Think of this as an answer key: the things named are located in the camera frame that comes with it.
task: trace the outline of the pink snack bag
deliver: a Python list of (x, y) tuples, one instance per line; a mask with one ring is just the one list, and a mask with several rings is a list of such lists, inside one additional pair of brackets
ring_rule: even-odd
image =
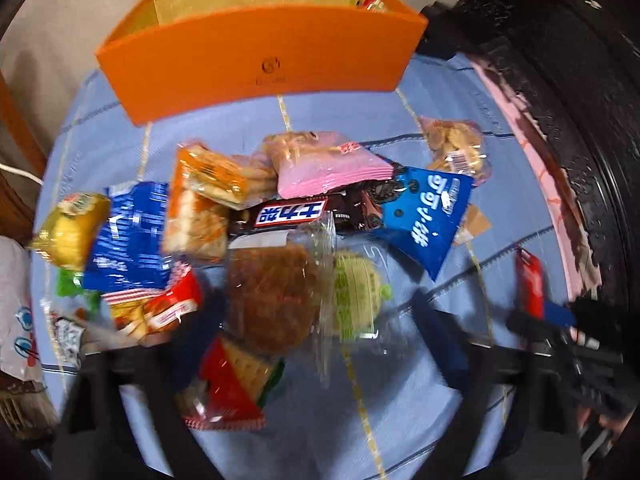
[(265, 137), (283, 198), (313, 196), (361, 180), (388, 180), (393, 167), (337, 132), (288, 132)]

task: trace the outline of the white power cable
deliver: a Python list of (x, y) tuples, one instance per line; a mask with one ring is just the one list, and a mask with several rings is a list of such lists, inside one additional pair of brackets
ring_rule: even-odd
[(6, 166), (4, 164), (0, 164), (0, 170), (5, 170), (5, 171), (8, 171), (9, 173), (13, 173), (20, 176), (25, 176), (42, 186), (42, 181), (37, 176), (32, 175), (28, 171), (19, 170), (18, 168), (12, 168), (11, 166)]

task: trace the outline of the orange box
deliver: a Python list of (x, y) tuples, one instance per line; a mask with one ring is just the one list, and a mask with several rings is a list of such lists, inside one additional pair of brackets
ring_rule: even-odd
[(96, 57), (135, 124), (265, 95), (393, 90), (427, 20), (362, 1), (142, 0)]

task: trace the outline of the snack package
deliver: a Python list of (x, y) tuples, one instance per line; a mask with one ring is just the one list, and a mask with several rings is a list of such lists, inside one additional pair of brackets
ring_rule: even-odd
[(84, 297), (84, 302), (89, 309), (89, 316), (94, 317), (100, 312), (100, 292), (97, 290), (84, 290), (82, 277), (84, 273), (78, 270), (60, 269), (56, 282), (56, 294), (60, 298)]
[(49, 213), (30, 248), (63, 269), (83, 270), (109, 209), (104, 195), (73, 193)]
[(226, 253), (228, 209), (197, 194), (188, 186), (193, 150), (199, 144), (181, 146), (176, 153), (174, 177), (166, 210), (162, 252), (217, 260)]
[(282, 377), (284, 361), (257, 356), (221, 335), (200, 364), (198, 378), (176, 396), (194, 430), (260, 430), (268, 391)]
[(454, 245), (465, 244), (491, 228), (491, 222), (477, 206), (469, 204), (453, 240)]
[(430, 170), (472, 176), (479, 186), (491, 175), (482, 132), (472, 121), (442, 121), (420, 117), (426, 141), (433, 151)]
[(262, 148), (278, 172), (278, 193), (283, 198), (324, 194), (393, 175), (389, 163), (337, 132), (270, 135)]
[(182, 316), (195, 312), (202, 303), (202, 292), (191, 266), (174, 265), (166, 290), (137, 288), (102, 296), (109, 304), (116, 330), (136, 339), (174, 330)]
[(334, 336), (351, 349), (386, 353), (404, 343), (393, 310), (384, 244), (356, 235), (338, 241), (334, 268)]
[(172, 269), (167, 290), (146, 302), (142, 308), (150, 333), (178, 328), (182, 316), (195, 312), (202, 304), (202, 292), (191, 266), (178, 263)]
[(246, 209), (277, 193), (278, 176), (263, 154), (225, 156), (191, 143), (180, 160), (188, 168), (187, 187), (231, 209)]
[(142, 339), (149, 333), (144, 306), (160, 294), (162, 290), (157, 288), (134, 288), (109, 292), (102, 298), (109, 305), (116, 330), (125, 336)]
[(284, 355), (312, 334), (327, 378), (333, 332), (333, 215), (295, 230), (236, 238), (228, 261), (228, 327), (249, 348)]
[(371, 233), (420, 263), (435, 280), (466, 211), (473, 178), (396, 165), (363, 192)]
[(329, 195), (269, 200), (244, 211), (232, 212), (229, 234), (295, 228), (315, 220), (323, 211), (333, 213), (336, 232), (352, 232), (364, 227), (362, 194), (358, 189), (349, 189)]
[(84, 288), (116, 292), (166, 286), (171, 258), (159, 249), (167, 187), (161, 182), (139, 182), (107, 189), (111, 213), (92, 247)]

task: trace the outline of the wall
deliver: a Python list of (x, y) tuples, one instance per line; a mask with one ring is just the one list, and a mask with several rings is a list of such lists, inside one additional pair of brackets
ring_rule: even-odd
[[(0, 70), (46, 152), (84, 75), (96, 66), (94, 50), (136, 1), (27, 0), (0, 40)], [(420, 9), (434, 0), (404, 1)], [(6, 132), (0, 130), (0, 139)]]

